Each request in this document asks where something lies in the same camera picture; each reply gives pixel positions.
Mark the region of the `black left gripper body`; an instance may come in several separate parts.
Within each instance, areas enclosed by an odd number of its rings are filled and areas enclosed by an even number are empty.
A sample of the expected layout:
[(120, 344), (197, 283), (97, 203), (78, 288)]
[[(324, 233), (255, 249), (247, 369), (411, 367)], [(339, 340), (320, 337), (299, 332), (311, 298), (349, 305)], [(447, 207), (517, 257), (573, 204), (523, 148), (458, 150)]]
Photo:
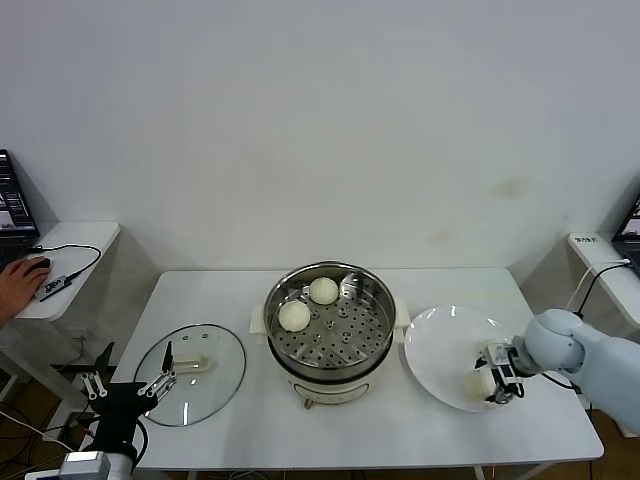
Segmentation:
[(139, 390), (143, 382), (112, 383), (105, 397), (90, 402), (98, 425), (89, 448), (92, 450), (134, 450), (138, 420), (156, 407), (156, 396)]

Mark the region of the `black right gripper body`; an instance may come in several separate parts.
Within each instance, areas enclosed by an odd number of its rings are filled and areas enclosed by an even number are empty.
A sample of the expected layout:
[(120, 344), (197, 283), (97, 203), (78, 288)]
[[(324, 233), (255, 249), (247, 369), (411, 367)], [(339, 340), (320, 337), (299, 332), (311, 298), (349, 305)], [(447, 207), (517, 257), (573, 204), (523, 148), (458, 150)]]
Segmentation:
[(522, 399), (525, 396), (524, 384), (510, 365), (494, 366), (492, 375), (495, 381), (494, 392), (497, 390), (509, 392), (510, 400), (513, 398)]

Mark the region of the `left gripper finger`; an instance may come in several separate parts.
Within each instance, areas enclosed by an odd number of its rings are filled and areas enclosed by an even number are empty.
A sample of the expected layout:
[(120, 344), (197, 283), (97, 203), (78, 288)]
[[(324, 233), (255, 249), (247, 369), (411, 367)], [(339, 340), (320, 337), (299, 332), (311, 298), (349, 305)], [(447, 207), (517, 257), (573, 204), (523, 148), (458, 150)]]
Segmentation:
[(108, 395), (102, 378), (108, 371), (113, 348), (114, 343), (108, 343), (103, 352), (96, 358), (93, 367), (88, 372), (81, 374), (81, 379), (89, 399), (105, 398)]
[(171, 391), (177, 381), (171, 341), (158, 342), (144, 354), (136, 368), (136, 381), (142, 384), (139, 397), (164, 398)]

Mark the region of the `bare person hand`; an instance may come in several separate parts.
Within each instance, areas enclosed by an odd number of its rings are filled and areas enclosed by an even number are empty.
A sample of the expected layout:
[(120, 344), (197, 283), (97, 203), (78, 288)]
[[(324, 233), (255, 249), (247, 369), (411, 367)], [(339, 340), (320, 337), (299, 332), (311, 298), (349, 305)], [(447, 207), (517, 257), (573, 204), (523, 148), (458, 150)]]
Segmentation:
[(31, 301), (50, 269), (44, 257), (22, 258), (7, 265), (0, 277), (0, 322), (4, 326)]

